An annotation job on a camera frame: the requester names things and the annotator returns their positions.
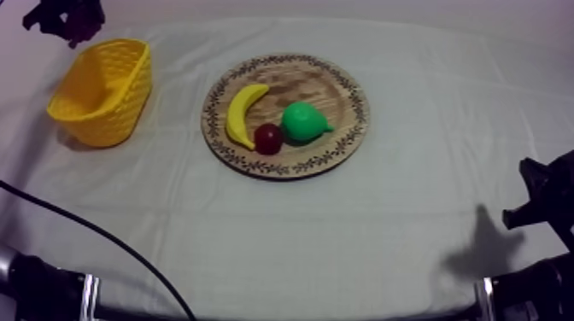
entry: white tablecloth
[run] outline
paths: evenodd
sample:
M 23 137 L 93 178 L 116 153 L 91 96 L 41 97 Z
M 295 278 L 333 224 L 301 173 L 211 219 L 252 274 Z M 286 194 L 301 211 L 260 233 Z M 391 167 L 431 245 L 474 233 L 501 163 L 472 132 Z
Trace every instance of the white tablecloth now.
M 574 59 L 567 53 L 401 24 L 227 19 L 102 34 L 149 41 L 154 89 L 133 136 L 75 143 L 44 113 L 73 61 L 25 102 L 4 103 L 3 178 L 127 241 L 164 271 L 196 314 L 367 318 L 473 301 L 472 281 L 565 247 L 546 225 L 508 232 L 501 210 L 527 200 L 518 162 L 574 149 Z M 227 69 L 300 52 L 346 69 L 371 125 L 357 152 L 317 178 L 270 183 L 217 161 L 202 103 Z M 23 105 L 27 108 L 22 113 Z M 3 198 L 6 242 L 104 278 L 103 301 L 179 312 L 115 245 Z M 485 211 L 477 210 L 484 206 Z

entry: yellow basket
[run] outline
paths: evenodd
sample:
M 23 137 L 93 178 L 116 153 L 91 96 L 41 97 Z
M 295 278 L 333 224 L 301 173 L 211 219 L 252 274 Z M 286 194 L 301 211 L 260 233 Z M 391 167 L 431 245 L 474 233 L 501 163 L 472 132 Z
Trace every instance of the yellow basket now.
M 115 39 L 78 56 L 48 114 L 82 143 L 113 146 L 132 134 L 150 90 L 149 45 Z

